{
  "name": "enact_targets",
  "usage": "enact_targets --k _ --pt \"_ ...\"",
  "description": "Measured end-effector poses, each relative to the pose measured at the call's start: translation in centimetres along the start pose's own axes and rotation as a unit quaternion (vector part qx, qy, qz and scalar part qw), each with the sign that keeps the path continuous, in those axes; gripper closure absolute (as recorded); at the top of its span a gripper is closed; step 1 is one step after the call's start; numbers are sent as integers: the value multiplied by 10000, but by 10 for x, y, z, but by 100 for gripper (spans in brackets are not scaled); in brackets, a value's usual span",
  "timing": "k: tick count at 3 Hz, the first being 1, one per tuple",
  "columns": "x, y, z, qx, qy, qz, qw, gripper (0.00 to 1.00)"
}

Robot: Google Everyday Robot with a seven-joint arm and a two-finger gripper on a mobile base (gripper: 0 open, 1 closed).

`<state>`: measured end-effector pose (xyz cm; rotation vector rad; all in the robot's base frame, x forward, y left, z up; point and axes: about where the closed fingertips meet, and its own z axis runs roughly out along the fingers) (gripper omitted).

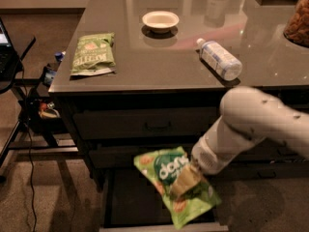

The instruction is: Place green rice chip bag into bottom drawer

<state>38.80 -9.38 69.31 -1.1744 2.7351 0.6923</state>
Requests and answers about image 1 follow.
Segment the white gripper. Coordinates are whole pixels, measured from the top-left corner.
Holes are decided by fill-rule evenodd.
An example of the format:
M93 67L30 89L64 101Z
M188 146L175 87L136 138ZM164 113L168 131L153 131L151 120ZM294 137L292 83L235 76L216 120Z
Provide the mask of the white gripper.
M191 151L192 164L205 175L218 174L235 157L235 154L215 153L204 136L199 138ZM171 185L170 194L173 197L184 195L201 182L202 175L193 165L185 165Z

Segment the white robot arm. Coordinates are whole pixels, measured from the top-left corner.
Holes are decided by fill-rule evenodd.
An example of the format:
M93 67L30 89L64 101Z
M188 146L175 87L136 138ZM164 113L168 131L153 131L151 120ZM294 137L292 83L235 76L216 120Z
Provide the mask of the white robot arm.
M309 114L294 110L256 88L229 90L219 106L220 117L199 138L170 193L180 197L204 175L215 175L237 155L268 138L309 157Z

